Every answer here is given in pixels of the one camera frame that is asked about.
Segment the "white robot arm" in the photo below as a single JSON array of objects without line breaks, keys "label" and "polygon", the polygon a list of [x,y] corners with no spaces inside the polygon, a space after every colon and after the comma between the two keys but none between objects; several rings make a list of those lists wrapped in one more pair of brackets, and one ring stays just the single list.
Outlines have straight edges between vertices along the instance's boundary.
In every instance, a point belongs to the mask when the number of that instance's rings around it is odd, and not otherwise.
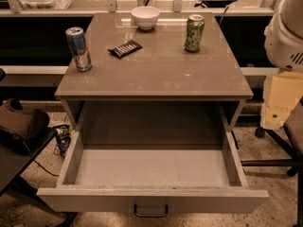
[{"label": "white robot arm", "polygon": [[281,0],[264,35],[271,64],[284,70],[303,71],[303,0]]}]

